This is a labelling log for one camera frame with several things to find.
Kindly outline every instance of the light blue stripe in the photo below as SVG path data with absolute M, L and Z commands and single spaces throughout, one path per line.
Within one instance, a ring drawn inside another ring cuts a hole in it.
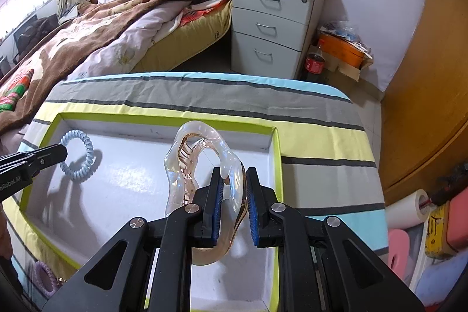
M 385 210 L 359 213 L 336 214 L 341 218 L 372 250 L 388 247 L 387 221 Z M 310 216 L 323 221 L 328 216 Z
M 15 268 L 16 272 L 18 273 L 18 280 L 20 281 L 21 285 L 23 286 L 24 291 L 29 295 L 32 302 L 38 306 L 39 309 L 42 309 L 44 304 L 47 302 L 47 299 L 39 292 L 35 285 L 27 278 L 26 274 L 24 273 L 23 269 L 19 265 L 16 258 L 13 256 L 11 258 L 11 263 Z
M 27 144 L 24 144 L 23 142 L 21 142 L 20 146 L 18 147 L 18 152 L 27 152 L 27 151 L 34 151 L 34 148 L 31 148 Z
M 283 78 L 272 78 L 272 77 L 258 77 L 255 75 L 241 75 L 233 73 L 203 73 L 203 72 L 147 72 L 147 73 L 129 73 L 125 75 L 104 75 L 101 77 L 89 77 L 82 78 L 79 80 L 65 81 L 66 83 L 74 82 L 85 82 L 89 80 L 95 80 L 97 78 L 129 78 L 129 77 L 151 77 L 153 75 L 160 75 L 164 77 L 186 77 L 186 78 L 213 78 L 217 80 L 226 81 L 247 81 L 253 84 L 263 84 L 277 86 L 279 88 L 295 89 L 304 92 L 314 92 L 320 94 L 326 94 L 329 96 L 340 97 L 349 99 L 338 89 L 332 86 L 316 84 L 313 82 L 304 82 L 296 80 L 285 80 Z

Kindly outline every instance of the pink box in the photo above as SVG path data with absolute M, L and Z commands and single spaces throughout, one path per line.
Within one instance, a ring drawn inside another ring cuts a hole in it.
M 456 195 L 448 210 L 447 242 L 456 250 L 468 247 L 468 188 Z

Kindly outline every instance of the white tray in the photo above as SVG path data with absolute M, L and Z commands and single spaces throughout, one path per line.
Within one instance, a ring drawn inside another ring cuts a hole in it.
M 163 161 L 179 126 L 62 118 L 53 126 L 56 128 L 47 134 L 50 139 L 45 144 L 58 143 L 73 129 L 83 130 L 90 137 L 96 158 L 94 172 L 88 180 L 74 184 L 59 166 L 43 170 L 21 205 L 46 243 L 78 268 L 131 218 L 142 216 L 152 221 L 164 217 L 169 187 Z M 219 133 L 245 168 L 256 167 L 260 183 L 274 188 L 281 197 L 275 132 Z M 67 150 L 69 166 L 83 162 L 85 148 L 80 140 L 73 139 Z M 219 159 L 206 149 L 195 171 L 200 186 L 209 184 L 214 166 L 219 166 Z M 276 250 L 253 245 L 247 215 L 231 249 L 220 261 L 192 267 L 191 309 L 275 311 L 276 271 Z

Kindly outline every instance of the black clamp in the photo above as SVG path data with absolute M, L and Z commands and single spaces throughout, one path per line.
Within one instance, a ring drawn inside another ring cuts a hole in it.
M 0 158 L 0 202 L 32 184 L 32 178 L 41 170 L 61 163 L 66 156 L 66 148 L 61 144 L 2 156 Z
M 219 167 L 193 203 L 166 218 L 135 217 L 45 304 L 44 312 L 142 311 L 151 264 L 160 248 L 149 312 L 190 310 L 192 248 L 213 248 L 219 237 L 224 182 Z
M 317 221 L 278 202 L 272 189 L 260 185 L 255 168 L 247 170 L 247 186 L 254 244 L 278 247 L 280 311 L 424 311 L 340 218 Z

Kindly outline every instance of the purple spiral hair tie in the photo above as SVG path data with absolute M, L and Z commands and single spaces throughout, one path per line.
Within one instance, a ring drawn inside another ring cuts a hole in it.
M 58 290 L 57 278 L 48 265 L 37 261 L 34 263 L 34 284 L 47 297 L 51 298 Z

